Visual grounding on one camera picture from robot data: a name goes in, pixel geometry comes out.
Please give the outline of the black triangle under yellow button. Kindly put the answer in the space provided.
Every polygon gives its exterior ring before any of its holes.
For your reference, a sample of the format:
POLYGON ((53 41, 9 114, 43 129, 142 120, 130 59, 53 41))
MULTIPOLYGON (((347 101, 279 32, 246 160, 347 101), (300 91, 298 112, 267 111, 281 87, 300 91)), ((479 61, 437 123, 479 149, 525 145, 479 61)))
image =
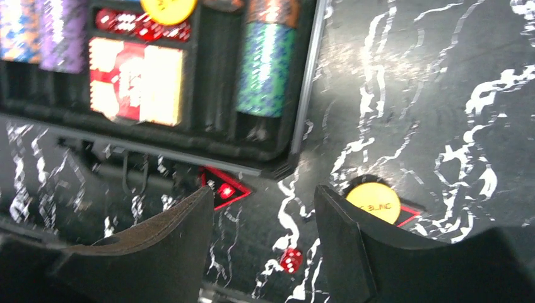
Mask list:
POLYGON ((401 212, 395 221, 394 225, 397 227, 403 227, 412 222, 415 218, 421 215, 421 211, 410 206, 401 205, 401 212))

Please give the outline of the blue green yellow chip stack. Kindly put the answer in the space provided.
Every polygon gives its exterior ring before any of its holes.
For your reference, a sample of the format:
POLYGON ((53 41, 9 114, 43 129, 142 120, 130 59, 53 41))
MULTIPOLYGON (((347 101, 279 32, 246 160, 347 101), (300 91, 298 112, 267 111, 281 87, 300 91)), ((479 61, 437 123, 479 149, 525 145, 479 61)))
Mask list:
POLYGON ((41 61, 35 1, 1 1, 1 59, 30 64, 41 61))

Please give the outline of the red dice row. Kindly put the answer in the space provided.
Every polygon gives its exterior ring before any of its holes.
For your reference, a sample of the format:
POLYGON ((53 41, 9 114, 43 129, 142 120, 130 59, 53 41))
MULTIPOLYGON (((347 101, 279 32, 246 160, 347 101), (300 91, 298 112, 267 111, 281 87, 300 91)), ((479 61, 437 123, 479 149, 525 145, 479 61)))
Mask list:
POLYGON ((101 31, 137 37, 149 42, 160 39, 187 42, 191 37, 189 21, 177 25, 161 25, 147 13, 101 8, 97 10, 94 21, 96 28, 101 31))

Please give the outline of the black poker set case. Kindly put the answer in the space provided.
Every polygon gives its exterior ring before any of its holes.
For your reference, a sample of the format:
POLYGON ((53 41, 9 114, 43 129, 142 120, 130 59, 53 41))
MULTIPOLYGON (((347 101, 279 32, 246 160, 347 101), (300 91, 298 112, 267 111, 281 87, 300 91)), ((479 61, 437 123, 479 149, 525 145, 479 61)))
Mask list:
POLYGON ((280 118, 260 119, 237 111, 246 17, 203 5, 191 16, 187 42, 156 42, 185 50, 178 126, 112 122, 90 109, 88 72, 56 73, 13 61, 1 62, 1 116, 47 127, 69 143, 102 142, 280 181, 295 171, 301 153, 325 8, 324 1, 300 2, 280 118))

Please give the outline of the red playing card deck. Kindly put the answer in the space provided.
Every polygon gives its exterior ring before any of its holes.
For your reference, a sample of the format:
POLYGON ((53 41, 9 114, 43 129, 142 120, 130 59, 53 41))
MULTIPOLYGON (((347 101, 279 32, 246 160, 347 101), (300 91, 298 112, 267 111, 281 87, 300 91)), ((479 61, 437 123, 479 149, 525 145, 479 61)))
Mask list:
POLYGON ((180 124, 186 51, 103 37, 88 50, 91 110, 117 123, 180 124))

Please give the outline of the red die on table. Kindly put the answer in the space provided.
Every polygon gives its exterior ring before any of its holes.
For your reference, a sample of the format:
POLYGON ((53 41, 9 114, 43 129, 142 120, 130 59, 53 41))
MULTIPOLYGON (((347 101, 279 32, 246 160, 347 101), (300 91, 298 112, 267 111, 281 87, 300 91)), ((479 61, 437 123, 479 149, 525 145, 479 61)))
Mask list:
POLYGON ((303 261, 303 253, 296 248, 288 248, 284 251, 279 265, 282 269, 290 274, 294 274, 298 271, 303 261))

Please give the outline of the yellow big blind button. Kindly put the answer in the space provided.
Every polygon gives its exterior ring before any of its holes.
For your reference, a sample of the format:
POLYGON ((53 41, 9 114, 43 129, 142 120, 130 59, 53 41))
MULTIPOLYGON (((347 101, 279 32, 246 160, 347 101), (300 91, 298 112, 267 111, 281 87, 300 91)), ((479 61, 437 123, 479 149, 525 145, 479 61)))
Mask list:
POLYGON ((197 0, 140 0, 140 3, 152 20, 165 26, 188 19, 197 6, 197 0))

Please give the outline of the orange and green chip stack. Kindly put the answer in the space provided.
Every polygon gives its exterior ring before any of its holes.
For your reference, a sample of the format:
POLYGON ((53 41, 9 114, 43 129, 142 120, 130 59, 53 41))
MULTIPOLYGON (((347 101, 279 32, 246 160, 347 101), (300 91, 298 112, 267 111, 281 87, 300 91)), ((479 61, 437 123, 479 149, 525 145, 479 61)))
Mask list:
POLYGON ((237 88, 237 112, 282 115, 300 1, 250 1, 237 88))

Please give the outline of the blue orange purple chip stack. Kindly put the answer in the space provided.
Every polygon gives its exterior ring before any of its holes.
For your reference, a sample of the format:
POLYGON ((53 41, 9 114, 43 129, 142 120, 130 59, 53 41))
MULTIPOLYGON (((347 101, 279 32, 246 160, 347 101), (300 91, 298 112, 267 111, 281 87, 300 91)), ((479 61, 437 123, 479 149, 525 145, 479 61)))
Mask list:
POLYGON ((36 2, 40 35, 40 68, 78 74, 85 68, 88 1, 36 2))

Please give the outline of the black red all-in triangle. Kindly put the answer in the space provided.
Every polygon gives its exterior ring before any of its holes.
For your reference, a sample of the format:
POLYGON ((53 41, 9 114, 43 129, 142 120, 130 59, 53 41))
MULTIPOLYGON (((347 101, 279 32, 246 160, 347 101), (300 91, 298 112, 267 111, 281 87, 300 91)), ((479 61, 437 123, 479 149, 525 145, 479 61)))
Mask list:
POLYGON ((199 178, 202 186, 209 186, 213 190, 215 210, 244 199, 252 193, 251 188, 234 176, 212 167, 201 167, 199 178))

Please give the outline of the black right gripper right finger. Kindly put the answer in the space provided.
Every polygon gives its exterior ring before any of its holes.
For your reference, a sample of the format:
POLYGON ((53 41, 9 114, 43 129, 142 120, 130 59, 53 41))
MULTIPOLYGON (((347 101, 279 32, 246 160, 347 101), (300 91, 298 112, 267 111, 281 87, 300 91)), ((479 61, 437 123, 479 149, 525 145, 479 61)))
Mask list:
POLYGON ((333 302, 533 302, 534 228, 493 227, 455 244, 427 239, 315 189, 333 302))

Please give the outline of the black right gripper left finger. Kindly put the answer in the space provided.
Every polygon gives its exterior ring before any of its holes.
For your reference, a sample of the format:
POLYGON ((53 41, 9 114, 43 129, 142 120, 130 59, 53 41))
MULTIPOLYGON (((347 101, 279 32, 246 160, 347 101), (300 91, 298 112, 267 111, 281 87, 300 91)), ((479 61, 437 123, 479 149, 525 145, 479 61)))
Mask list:
POLYGON ((196 302, 213 213, 205 186, 90 246, 2 219, 1 301, 196 302))

